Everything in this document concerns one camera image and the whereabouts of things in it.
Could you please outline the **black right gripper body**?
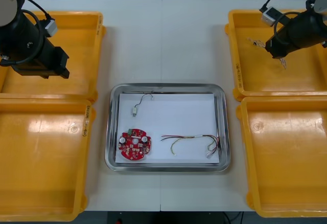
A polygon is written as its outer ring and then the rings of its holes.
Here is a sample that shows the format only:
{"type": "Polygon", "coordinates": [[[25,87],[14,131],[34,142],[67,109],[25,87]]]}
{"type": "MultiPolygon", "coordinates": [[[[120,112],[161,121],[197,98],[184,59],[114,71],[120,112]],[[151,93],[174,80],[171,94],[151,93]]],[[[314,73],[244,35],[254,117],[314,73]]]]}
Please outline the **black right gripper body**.
{"type": "Polygon", "coordinates": [[[273,36],[275,49],[288,50],[290,53],[301,49],[301,27],[282,26],[279,30],[273,26],[273,36]]]}

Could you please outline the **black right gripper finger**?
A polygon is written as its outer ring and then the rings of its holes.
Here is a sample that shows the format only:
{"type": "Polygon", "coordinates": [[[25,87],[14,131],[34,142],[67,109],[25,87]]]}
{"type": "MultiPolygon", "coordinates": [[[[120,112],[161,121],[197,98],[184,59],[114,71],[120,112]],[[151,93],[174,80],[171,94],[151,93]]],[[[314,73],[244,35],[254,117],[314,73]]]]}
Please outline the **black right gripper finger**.
{"type": "Polygon", "coordinates": [[[273,49],[270,51],[270,54],[272,55],[272,58],[274,59],[281,59],[286,57],[290,52],[288,50],[284,49],[273,49]]]}
{"type": "Polygon", "coordinates": [[[271,55],[275,55],[274,41],[272,39],[266,41],[265,50],[269,52],[271,55]]]}

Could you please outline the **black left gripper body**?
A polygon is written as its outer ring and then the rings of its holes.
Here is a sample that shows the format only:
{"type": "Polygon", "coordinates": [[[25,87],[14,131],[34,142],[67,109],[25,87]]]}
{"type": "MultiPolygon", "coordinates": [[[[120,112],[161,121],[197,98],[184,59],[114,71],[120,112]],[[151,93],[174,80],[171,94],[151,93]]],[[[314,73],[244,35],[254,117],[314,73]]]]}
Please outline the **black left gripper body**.
{"type": "Polygon", "coordinates": [[[40,76],[47,79],[49,76],[62,74],[62,48],[55,47],[47,38],[38,55],[25,63],[13,65],[17,73],[22,76],[40,76]]]}

